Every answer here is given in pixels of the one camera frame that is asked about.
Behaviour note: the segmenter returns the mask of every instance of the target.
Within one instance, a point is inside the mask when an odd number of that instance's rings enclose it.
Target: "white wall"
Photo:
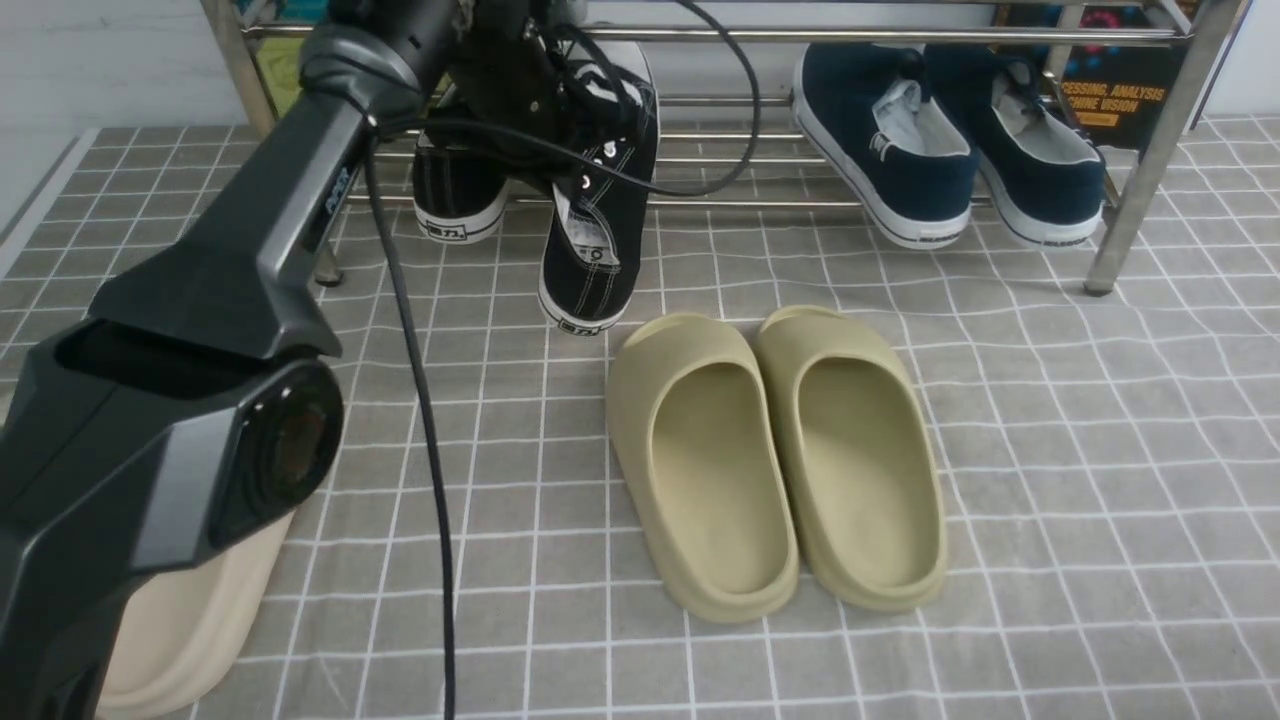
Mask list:
[[[0,5],[0,132],[244,120],[197,0]]]
[[[1213,86],[1208,113],[1280,113],[1280,3],[1253,0]]]

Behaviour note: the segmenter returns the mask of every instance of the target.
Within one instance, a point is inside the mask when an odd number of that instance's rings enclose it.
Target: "shoe rack leg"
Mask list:
[[[244,104],[244,115],[248,124],[257,131],[260,137],[266,137],[275,124],[275,106],[268,96],[266,87],[257,72],[253,54],[244,44],[241,33],[239,13],[236,10],[233,0],[200,0],[209,19],[209,27],[214,32],[214,41],[223,51],[227,61],[227,70],[232,76],[236,92]]]
[[[1201,90],[1208,82],[1219,51],[1230,38],[1238,14],[1244,8],[1245,0],[1204,0],[1201,4],[1190,44],[1187,45],[1187,56],[1165,100],[1165,109],[1156,122],[1151,142],[1138,158],[1138,167],[1133,169],[1120,193],[1120,205],[1111,215],[1102,246],[1084,281],[1087,295],[1101,297],[1115,290],[1116,278],[1138,237],[1142,220],[1151,209],[1151,201],[1178,149],[1178,141],[1197,110]]]
[[[316,269],[312,273],[316,283],[325,287],[338,287],[342,284],[342,268],[338,266],[338,258],[333,254],[333,245],[329,238],[320,243],[316,252]]]
[[[1062,29],[1079,29],[1080,20],[1084,19],[1084,5],[1066,5],[1057,17],[1057,27]],[[1048,60],[1044,63],[1044,72],[1052,73],[1055,78],[1062,79],[1062,70],[1066,61],[1071,59],[1070,45],[1055,45],[1048,51]]]

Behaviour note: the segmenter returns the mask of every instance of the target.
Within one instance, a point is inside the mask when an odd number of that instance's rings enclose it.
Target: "olive green slide sandal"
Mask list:
[[[876,332],[824,307],[783,307],[756,338],[800,546],[814,577],[861,607],[937,597],[946,520],[906,368]]]
[[[754,620],[790,600],[800,553],[741,333],[692,314],[644,325],[609,370],[605,411],[671,597],[712,623]]]

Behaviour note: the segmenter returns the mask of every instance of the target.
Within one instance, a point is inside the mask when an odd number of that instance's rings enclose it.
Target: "metal rod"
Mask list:
[[[383,150],[379,160],[412,160],[412,152]],[[736,165],[739,158],[658,158],[659,165]],[[753,165],[826,165],[822,158],[751,158]]]
[[[1222,46],[1217,51],[1217,59],[1213,60],[1213,70],[1210,73],[1204,87],[1201,90],[1199,101],[1196,104],[1196,111],[1192,113],[1192,119],[1187,124],[1187,129],[1196,129],[1201,119],[1204,117],[1204,108],[1208,105],[1208,99],[1213,92],[1213,86],[1217,85],[1219,74],[1222,72],[1222,65],[1226,64],[1228,55],[1230,55],[1231,49],[1235,47],[1235,40],[1240,36],[1240,28],[1244,27],[1244,19],[1248,17],[1251,8],[1253,8],[1253,0],[1244,0],[1240,3],[1240,9],[1235,12],[1235,22],[1231,23],[1231,29],[1226,33],[1226,40],[1222,41]]]
[[[1178,0],[1160,0],[1160,13],[1169,15],[1170,22],[1174,28],[1183,35],[1192,33],[1192,20],[1183,13],[1183,9],[1178,6]]]
[[[1178,149],[1178,141],[1196,111],[1204,82],[1208,81],[1217,54],[1235,26],[1236,13],[1243,0],[1204,0],[1196,17],[1194,38],[1187,50],[1181,68],[1174,81],[1164,111],[1156,120],[1151,141],[1139,155],[1138,167],[1129,174],[1120,206],[1107,225],[1098,254],[1084,281],[1084,292],[1092,296],[1108,295],[1115,290],[1116,278],[1129,249],[1138,237],[1142,220],[1147,217],[1160,181],[1169,168],[1169,160]]]
[[[408,195],[380,195],[383,202],[388,205],[411,205],[413,197]],[[351,193],[348,201],[367,201],[367,195]],[[538,195],[517,195],[511,202],[516,205],[550,205],[550,201]],[[687,197],[649,197],[650,208],[687,209],[687,210],[856,210],[863,206],[856,200],[716,200],[687,199]],[[974,208],[991,208],[991,197],[977,196],[973,199]]]
[[[261,137],[266,137],[275,126],[275,109],[266,95],[266,86],[259,76],[253,55],[244,45],[246,38],[241,35],[236,4],[230,0],[200,0],[200,5],[209,19],[209,27],[214,31],[218,49],[223,51],[223,60],[227,61],[232,83],[244,105],[248,124],[253,126]]]
[[[664,108],[750,108],[749,95],[663,95]],[[762,108],[790,108],[791,97],[787,95],[765,95],[760,97]]]
[[[749,132],[664,132],[662,140],[678,142],[746,142],[751,138]],[[799,132],[762,132],[760,142],[801,142],[804,136]]]
[[[588,26],[584,28],[598,40],[631,40],[636,42],[721,42],[713,29],[686,26]],[[260,23],[243,29],[247,38],[305,37],[311,26],[297,23]],[[1123,45],[1169,46],[1187,40],[1170,28],[737,28],[730,31],[739,42],[978,42],[1004,45]]]
[[[1079,29],[1080,20],[1084,19],[1084,5],[1071,5],[1069,8],[1062,8],[1061,14],[1057,17],[1057,27],[1061,29]],[[1048,50],[1048,59],[1044,61],[1044,69],[1053,74],[1053,77],[1062,77],[1062,70],[1066,69],[1068,60],[1071,59],[1070,45],[1055,45]]]

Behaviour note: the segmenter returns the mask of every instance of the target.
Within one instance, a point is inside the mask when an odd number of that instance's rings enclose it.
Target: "navy blue slip-on shoe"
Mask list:
[[[931,250],[960,236],[978,158],[933,101],[919,51],[810,45],[792,88],[800,132],[893,243]]]
[[[1044,109],[1038,74],[987,47],[924,51],[938,99],[973,138],[992,200],[1014,236],[1038,250],[1085,242],[1102,220],[1106,165]]]

